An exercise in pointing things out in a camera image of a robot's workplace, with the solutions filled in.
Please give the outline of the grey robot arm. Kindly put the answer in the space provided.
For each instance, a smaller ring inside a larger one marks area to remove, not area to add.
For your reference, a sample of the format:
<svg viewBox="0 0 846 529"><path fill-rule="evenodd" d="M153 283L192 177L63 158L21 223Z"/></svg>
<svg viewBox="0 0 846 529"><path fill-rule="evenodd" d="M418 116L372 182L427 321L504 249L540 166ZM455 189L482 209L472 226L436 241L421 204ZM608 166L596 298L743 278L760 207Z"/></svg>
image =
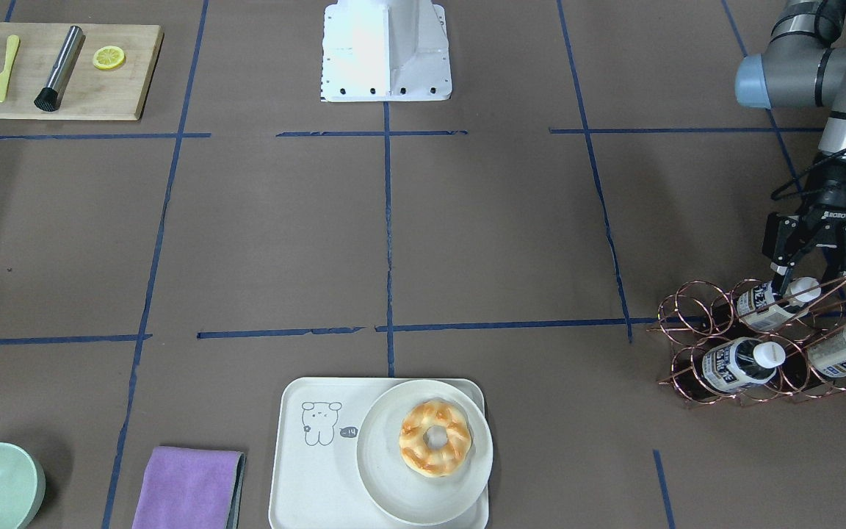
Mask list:
<svg viewBox="0 0 846 529"><path fill-rule="evenodd" d="M829 111L810 165L771 194L800 201L795 213L767 218L762 252L779 292L815 248L827 254L823 280L846 276L846 47L836 46L845 16L845 1L787 2L766 49L743 58L735 77L744 107Z"/></svg>

